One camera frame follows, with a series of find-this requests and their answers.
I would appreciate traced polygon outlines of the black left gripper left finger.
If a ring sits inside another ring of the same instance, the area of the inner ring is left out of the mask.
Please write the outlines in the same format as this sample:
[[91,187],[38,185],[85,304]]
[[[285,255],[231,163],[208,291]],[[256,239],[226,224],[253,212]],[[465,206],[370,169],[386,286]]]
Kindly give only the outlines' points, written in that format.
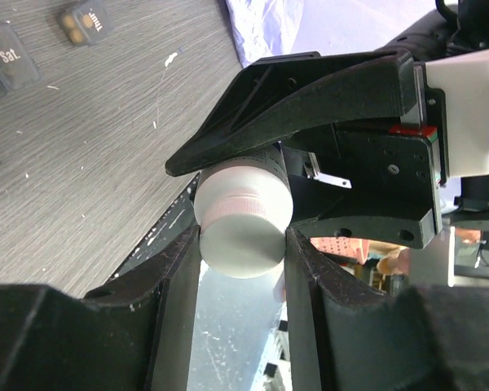
[[0,285],[0,390],[184,390],[200,274],[199,229],[77,299]]

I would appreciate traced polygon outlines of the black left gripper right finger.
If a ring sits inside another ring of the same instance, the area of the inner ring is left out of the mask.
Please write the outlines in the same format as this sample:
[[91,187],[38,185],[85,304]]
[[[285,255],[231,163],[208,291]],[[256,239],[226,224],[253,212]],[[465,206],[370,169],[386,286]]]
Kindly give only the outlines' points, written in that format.
[[378,291],[287,233],[296,390],[489,390],[489,288]]

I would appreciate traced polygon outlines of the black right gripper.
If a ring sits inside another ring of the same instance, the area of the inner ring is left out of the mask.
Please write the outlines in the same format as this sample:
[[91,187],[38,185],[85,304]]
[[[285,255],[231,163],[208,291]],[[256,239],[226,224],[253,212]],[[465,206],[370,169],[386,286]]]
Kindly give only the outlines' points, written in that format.
[[413,64],[406,50],[262,59],[237,74],[165,171],[182,176],[289,138],[315,171],[351,183],[290,175],[291,227],[424,248],[442,225],[443,168],[426,125],[425,68]]

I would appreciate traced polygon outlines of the white capped pill bottle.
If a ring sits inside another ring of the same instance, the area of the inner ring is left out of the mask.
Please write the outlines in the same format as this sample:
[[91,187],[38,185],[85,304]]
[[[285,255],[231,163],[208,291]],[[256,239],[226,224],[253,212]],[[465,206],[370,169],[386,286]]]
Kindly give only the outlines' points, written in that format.
[[227,197],[256,197],[264,217],[285,231],[293,216],[293,197],[279,143],[213,165],[200,172],[194,213],[203,226],[209,209]]

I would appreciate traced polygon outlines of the white pill bottle cap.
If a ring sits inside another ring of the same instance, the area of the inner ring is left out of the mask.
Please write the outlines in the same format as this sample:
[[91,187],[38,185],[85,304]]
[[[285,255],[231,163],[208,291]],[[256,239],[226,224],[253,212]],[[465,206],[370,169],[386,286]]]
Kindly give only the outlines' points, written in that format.
[[291,216],[251,195],[220,199],[200,222],[200,254],[217,272],[251,279],[275,269],[284,259]]

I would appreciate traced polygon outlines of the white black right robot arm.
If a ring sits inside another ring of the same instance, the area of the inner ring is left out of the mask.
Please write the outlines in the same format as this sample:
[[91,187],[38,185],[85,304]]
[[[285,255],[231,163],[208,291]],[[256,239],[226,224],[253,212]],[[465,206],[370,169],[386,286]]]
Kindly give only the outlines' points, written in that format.
[[165,164],[178,177],[274,143],[351,189],[290,177],[291,224],[308,237],[425,247],[438,186],[474,177],[460,220],[489,230],[489,1],[437,2],[382,48],[264,58],[242,70]]

